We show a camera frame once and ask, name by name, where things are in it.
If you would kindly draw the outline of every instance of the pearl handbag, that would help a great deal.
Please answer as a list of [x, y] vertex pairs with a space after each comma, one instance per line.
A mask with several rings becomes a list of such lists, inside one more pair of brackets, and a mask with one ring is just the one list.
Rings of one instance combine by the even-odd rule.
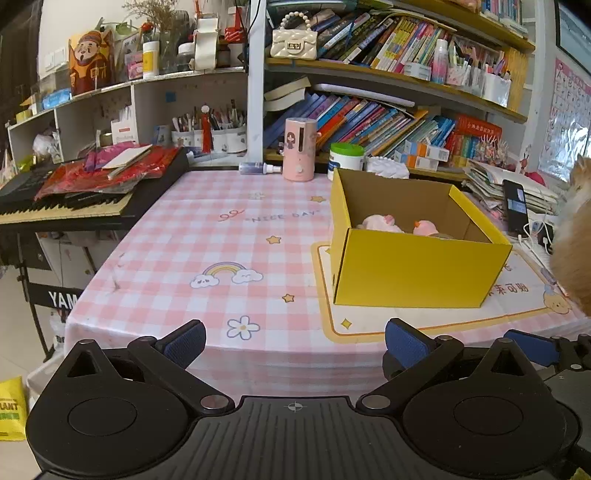
[[[286, 30], [285, 23], [291, 17], [301, 17], [306, 22], [305, 30]], [[273, 30], [271, 57], [276, 59], [316, 59], [318, 32], [312, 32], [310, 20], [302, 12], [290, 12], [281, 21], [279, 30]]]

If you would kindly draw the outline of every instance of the blue gripper pad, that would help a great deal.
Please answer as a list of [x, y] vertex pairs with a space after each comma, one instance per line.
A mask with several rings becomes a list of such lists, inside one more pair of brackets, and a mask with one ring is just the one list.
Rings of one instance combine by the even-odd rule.
[[182, 369], [187, 368], [205, 349], [205, 325], [192, 320], [156, 342], [155, 347]]
[[404, 368], [411, 368], [431, 353], [426, 343], [392, 320], [386, 324], [386, 347]]
[[560, 353], [556, 350], [554, 342], [549, 338], [520, 332], [519, 330], [509, 330], [503, 337], [510, 338], [517, 343], [530, 362], [549, 367], [557, 364], [560, 359]]

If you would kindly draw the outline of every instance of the smartphone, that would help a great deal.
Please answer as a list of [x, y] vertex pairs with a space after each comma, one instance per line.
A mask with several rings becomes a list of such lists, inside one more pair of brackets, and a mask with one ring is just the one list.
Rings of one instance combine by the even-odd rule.
[[510, 235], [525, 235], [524, 227], [530, 222], [523, 186], [514, 181], [503, 180], [505, 194], [505, 217]]

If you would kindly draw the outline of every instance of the floor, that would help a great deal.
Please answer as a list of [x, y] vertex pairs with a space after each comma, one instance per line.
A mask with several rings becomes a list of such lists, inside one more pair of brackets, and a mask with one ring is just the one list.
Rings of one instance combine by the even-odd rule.
[[[25, 302], [18, 273], [10, 268], [0, 278], [0, 381], [29, 372], [43, 362], [43, 350], [37, 337], [29, 305]], [[32, 270], [31, 281], [57, 284], [52, 272]], [[47, 339], [51, 339], [48, 309], [38, 309]], [[24, 442], [0, 441], [0, 480], [33, 480], [39, 467]]]

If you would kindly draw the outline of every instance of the red tassel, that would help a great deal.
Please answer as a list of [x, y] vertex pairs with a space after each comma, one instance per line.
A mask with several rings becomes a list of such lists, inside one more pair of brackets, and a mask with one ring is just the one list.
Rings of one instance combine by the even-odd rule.
[[213, 148], [212, 126], [209, 122], [209, 107], [201, 107], [201, 125], [203, 127], [203, 153], [211, 153]]

